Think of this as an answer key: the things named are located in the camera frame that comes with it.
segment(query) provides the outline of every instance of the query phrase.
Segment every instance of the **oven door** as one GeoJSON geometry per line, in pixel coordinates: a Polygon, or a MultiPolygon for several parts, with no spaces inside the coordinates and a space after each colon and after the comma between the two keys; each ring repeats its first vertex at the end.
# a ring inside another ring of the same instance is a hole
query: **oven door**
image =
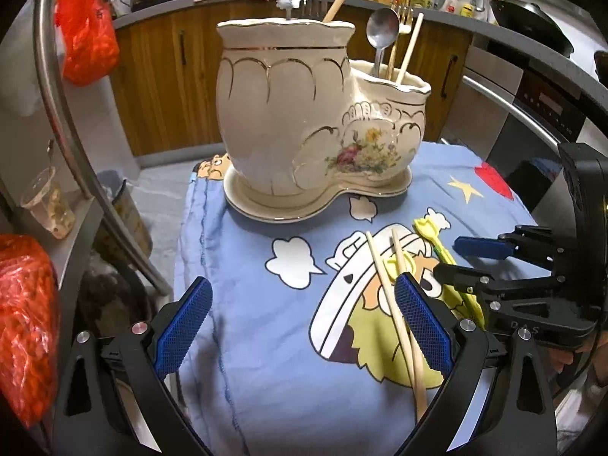
{"type": "Polygon", "coordinates": [[[459,97],[442,138],[466,145],[487,161],[537,223],[554,226],[548,209],[556,197],[571,204],[557,151],[557,144],[567,140],[514,94],[468,68],[455,102],[459,97]],[[468,114],[458,112],[462,108],[468,114]]]}

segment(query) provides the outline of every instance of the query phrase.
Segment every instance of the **yellow flower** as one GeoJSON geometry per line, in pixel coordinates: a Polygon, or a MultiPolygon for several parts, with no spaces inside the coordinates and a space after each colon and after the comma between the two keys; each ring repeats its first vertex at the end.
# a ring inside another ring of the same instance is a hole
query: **yellow flower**
{"type": "Polygon", "coordinates": [[[375,142],[382,135],[382,130],[379,128],[370,128],[366,132],[366,140],[368,142],[375,142]]]}

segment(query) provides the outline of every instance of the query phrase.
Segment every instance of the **clear plastic cup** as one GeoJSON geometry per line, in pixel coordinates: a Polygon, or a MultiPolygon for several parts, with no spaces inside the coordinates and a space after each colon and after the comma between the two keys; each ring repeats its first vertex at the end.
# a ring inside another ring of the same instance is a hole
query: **clear plastic cup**
{"type": "Polygon", "coordinates": [[[36,221],[57,240],[65,238],[76,221],[55,179],[54,166],[44,169],[25,189],[21,207],[30,211],[36,221]]]}

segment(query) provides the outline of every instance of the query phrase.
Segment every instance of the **cartoon eye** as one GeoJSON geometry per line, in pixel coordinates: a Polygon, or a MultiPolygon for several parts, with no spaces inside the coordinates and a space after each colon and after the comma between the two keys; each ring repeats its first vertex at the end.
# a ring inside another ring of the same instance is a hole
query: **cartoon eye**
{"type": "Polygon", "coordinates": [[[442,285],[437,282],[431,269],[423,269],[422,277],[420,278],[420,286],[431,298],[438,298],[442,294],[442,285]]]}

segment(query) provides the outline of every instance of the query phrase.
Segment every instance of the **yellow star print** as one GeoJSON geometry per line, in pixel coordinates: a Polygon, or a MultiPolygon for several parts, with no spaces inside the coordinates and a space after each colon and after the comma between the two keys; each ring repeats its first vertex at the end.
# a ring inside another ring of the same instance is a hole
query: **yellow star print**
{"type": "Polygon", "coordinates": [[[483,195],[481,195],[477,190],[475,190],[470,184],[464,184],[463,182],[459,182],[453,176],[450,176],[450,178],[452,179],[452,181],[449,182],[448,185],[450,187],[456,187],[462,190],[462,192],[464,193],[464,201],[466,202],[466,204],[469,204],[470,196],[472,195],[479,195],[481,198],[483,198],[483,195]]]}

